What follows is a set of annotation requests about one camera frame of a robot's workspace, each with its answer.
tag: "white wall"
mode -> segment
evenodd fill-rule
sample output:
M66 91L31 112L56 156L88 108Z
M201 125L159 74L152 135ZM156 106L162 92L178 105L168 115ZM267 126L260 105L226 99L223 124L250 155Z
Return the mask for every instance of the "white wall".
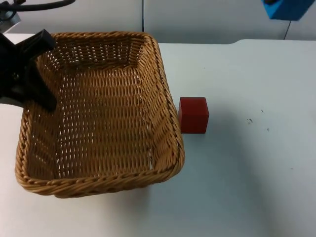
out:
M28 0L39 4L53 0ZM142 30L142 0L77 0L54 10L20 12L22 22L11 33Z
M316 40L316 3L300 21L292 21L286 36L287 40Z
M270 20L261 0L144 0L145 31L160 42L232 43L283 39L288 22Z

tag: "woven basket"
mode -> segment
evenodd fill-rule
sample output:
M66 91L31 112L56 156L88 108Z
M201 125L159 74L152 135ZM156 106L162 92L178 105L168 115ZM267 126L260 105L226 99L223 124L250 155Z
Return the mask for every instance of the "woven basket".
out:
M58 104L25 104L16 155L26 190L59 198L141 188L184 164L157 42L146 33L59 33L38 69Z

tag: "red block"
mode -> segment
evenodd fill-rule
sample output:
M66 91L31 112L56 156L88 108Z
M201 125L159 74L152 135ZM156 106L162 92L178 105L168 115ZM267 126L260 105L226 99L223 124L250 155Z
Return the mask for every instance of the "red block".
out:
M182 133L205 133L208 116L205 97L180 97L178 118Z

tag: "white table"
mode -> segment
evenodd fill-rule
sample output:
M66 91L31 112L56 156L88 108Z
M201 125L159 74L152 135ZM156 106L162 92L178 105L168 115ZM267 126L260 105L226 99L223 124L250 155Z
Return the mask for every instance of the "white table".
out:
M176 106L204 96L210 111L206 135L184 135L183 170L116 194L28 193L14 176L22 109L0 105L1 237L315 236L316 42L160 47Z

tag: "blue object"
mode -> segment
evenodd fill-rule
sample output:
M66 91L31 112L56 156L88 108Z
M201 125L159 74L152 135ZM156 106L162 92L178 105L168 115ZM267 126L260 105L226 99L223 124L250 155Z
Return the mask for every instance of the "blue object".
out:
M304 16L315 0L278 0L271 5L264 4L270 19L298 21Z

